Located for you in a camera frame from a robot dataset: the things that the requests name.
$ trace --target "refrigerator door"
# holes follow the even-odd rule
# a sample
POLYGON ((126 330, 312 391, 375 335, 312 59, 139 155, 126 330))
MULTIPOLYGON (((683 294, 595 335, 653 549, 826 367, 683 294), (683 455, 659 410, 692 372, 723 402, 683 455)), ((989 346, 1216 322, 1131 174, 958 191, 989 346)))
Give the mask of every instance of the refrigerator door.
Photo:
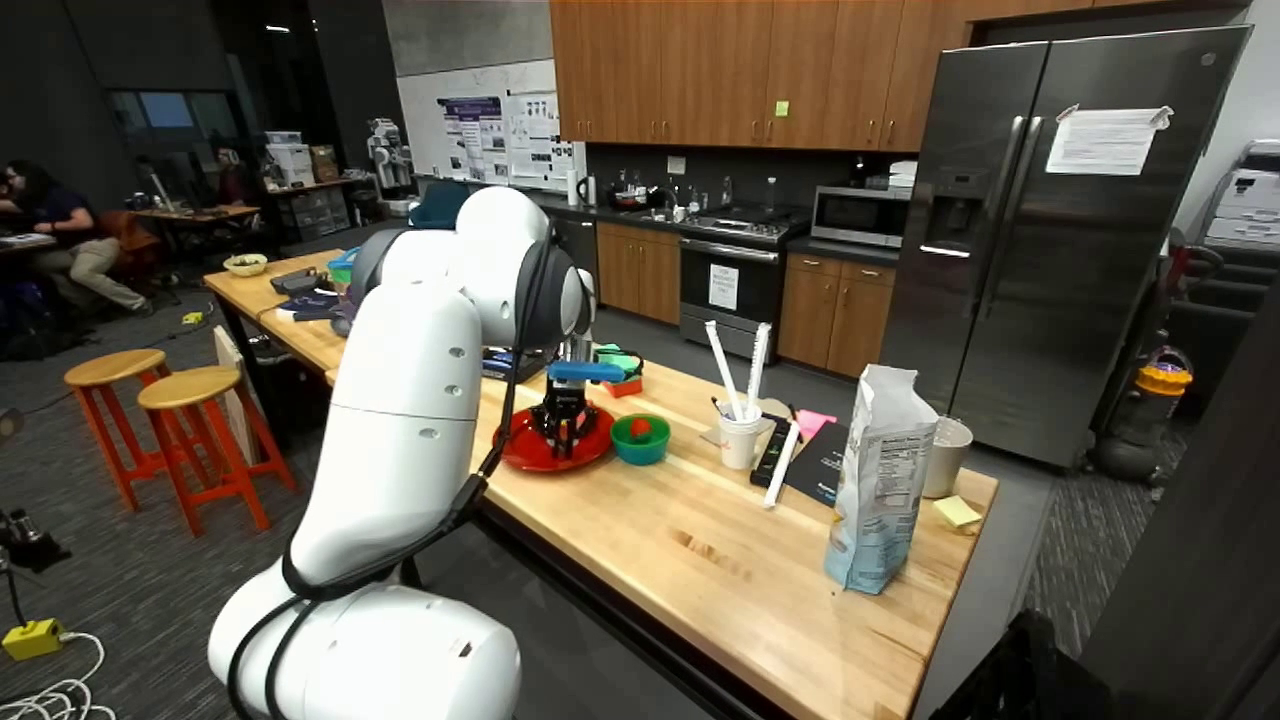
POLYGON ((1045 465, 1075 465, 1155 250, 1244 49, 1244 27, 1062 41, 989 250, 954 410, 1045 465), (1168 106, 1141 174, 1048 169, 1073 112, 1168 106))
POLYGON ((1045 55, 1048 45, 959 49, 938 69, 881 361, 919 367, 918 391, 941 410, 954 408, 1045 55))

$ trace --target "window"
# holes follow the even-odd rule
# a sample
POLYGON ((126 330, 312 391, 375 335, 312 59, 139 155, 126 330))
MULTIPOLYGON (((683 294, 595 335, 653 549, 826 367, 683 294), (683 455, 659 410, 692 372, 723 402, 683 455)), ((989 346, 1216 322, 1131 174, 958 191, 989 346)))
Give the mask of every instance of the window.
POLYGON ((184 92, 137 92, 151 129, 196 129, 184 92))
POLYGON ((164 136, 246 136, 235 118, 234 92, 111 92, 116 122, 134 136, 164 130, 164 136))

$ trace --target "white cup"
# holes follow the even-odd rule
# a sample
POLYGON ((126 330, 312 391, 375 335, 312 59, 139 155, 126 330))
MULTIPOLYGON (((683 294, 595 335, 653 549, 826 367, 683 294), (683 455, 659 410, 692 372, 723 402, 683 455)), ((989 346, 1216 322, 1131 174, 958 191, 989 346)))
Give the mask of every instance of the white cup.
POLYGON ((753 468, 759 432, 763 432, 759 417, 755 421, 722 417, 722 465, 723 468, 753 468))
POLYGON ((969 425, 958 417, 938 421, 919 495, 954 495, 969 442, 969 425))

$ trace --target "paper sign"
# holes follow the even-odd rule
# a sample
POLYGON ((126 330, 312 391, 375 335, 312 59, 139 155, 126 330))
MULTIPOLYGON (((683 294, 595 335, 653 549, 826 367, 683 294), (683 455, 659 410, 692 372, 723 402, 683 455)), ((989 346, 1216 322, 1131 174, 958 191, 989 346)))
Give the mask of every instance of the paper sign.
POLYGON ((741 272, 727 264, 707 268, 707 304, 737 313, 737 280, 741 272))
POLYGON ((1054 174, 1141 174, 1168 106, 1065 112, 1048 148, 1054 174))

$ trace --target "table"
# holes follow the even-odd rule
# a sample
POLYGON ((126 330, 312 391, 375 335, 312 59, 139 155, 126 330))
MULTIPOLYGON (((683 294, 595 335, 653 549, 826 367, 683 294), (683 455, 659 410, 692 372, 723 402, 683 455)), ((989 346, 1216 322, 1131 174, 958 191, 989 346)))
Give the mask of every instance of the table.
POLYGON ((53 242, 58 240, 44 235, 44 230, 12 230, 12 235, 0 235, 0 255, 34 255, 34 250, 44 250, 53 242))
MULTIPOLYGON (((267 277, 319 268, 329 255, 283 261, 267 277)), ((346 338, 329 322, 275 315, 267 277, 217 272, 206 285, 335 380, 346 338)), ((481 436, 499 421, 499 391, 486 380, 481 436)), ((832 509, 790 487, 782 509, 763 511, 763 493, 743 473, 723 473, 706 441, 711 391, 716 383, 659 365, 646 365, 646 396, 613 398, 590 388, 613 417, 659 410, 672 425, 669 460, 606 460, 561 481, 499 468, 489 502, 782 711, 910 717, 977 536, 924 502, 903 577, 883 597, 842 591, 822 569, 832 509)), ((542 383, 521 383, 517 408, 535 398, 542 383)), ((989 511, 997 481, 959 473, 958 493, 989 511)))
POLYGON ((194 249, 201 235, 217 227, 241 227, 255 216, 255 205, 217 205, 217 209, 130 209, 134 218, 155 227, 169 261, 176 261, 190 277, 196 277, 194 249))
POLYGON ((347 227, 356 227, 360 223, 356 191, 360 186, 375 186, 374 174, 267 191, 267 205, 275 205, 275 211, 282 211, 282 230, 287 240, 306 240, 306 223, 300 223, 297 201, 300 195, 318 195, 318 191, 331 191, 331 186, 346 195, 347 227))

